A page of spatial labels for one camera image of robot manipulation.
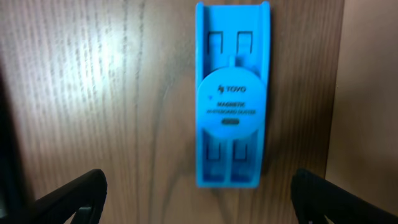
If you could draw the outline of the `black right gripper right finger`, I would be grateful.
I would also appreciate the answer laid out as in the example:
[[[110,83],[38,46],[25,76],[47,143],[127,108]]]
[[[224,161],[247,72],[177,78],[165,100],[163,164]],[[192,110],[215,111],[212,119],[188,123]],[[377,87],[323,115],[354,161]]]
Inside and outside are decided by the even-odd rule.
[[[397,216],[386,212],[335,184],[298,169],[290,186],[297,220],[303,223],[391,223]]]

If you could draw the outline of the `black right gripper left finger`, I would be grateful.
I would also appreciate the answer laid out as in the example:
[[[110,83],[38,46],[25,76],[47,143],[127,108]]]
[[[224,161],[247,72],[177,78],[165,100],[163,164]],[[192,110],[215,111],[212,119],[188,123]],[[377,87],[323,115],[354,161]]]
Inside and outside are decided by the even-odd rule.
[[[93,169],[46,196],[18,215],[19,223],[98,224],[107,196],[107,181],[100,169]]]

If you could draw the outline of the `blue whiteboard duster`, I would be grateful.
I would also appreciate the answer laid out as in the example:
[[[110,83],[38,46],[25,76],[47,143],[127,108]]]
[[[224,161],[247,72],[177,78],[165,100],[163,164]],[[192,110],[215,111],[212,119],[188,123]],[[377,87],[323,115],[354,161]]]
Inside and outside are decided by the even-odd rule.
[[[266,133],[271,6],[198,3],[195,21],[197,186],[259,185]]]

